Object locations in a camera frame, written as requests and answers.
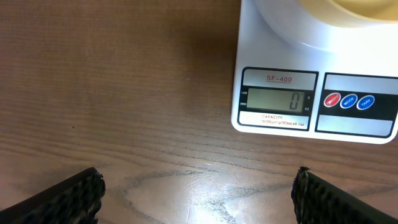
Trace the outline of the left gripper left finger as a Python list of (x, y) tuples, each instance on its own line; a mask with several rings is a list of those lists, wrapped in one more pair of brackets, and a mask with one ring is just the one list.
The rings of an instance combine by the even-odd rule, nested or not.
[(1, 223), (98, 223), (105, 191), (103, 175), (90, 167), (1, 210)]

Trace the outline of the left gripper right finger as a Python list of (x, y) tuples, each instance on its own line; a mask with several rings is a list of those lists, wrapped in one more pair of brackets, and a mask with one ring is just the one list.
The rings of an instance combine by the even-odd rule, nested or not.
[(291, 191), (300, 224), (397, 224), (397, 219), (300, 167)]

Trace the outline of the white digital kitchen scale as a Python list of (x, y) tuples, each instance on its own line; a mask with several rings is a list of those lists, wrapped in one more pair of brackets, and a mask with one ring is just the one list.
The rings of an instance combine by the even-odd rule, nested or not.
[(397, 26), (336, 27), (299, 1), (243, 0), (231, 122), (245, 133), (397, 136)]

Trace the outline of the pale yellow bowl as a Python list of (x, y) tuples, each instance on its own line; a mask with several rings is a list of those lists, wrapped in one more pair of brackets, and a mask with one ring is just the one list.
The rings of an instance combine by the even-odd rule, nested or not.
[(397, 24), (397, 0), (298, 0), (318, 20), (336, 27)]

